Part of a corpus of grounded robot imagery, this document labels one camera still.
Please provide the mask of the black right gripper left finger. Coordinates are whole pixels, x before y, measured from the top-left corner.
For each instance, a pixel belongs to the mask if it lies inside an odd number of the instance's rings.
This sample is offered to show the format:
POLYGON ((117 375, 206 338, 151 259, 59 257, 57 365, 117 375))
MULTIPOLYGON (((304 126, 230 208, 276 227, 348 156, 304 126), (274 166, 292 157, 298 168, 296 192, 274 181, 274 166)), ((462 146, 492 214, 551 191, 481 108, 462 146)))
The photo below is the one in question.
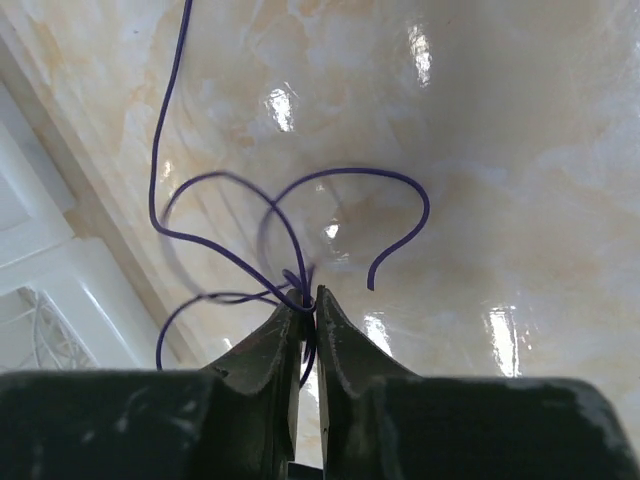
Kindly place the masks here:
POLYGON ((268 320, 197 370, 1 378, 5 479, 283 479, 295 456, 303 317, 268 320))

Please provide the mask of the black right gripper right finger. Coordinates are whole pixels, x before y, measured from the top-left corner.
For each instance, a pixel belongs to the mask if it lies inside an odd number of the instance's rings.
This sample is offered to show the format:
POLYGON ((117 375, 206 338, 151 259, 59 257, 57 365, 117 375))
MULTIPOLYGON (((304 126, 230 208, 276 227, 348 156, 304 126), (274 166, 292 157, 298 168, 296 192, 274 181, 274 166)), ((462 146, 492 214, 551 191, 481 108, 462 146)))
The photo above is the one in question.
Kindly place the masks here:
POLYGON ((557 377, 422 377, 317 290, 318 383, 328 479, 635 479, 610 402, 557 377))

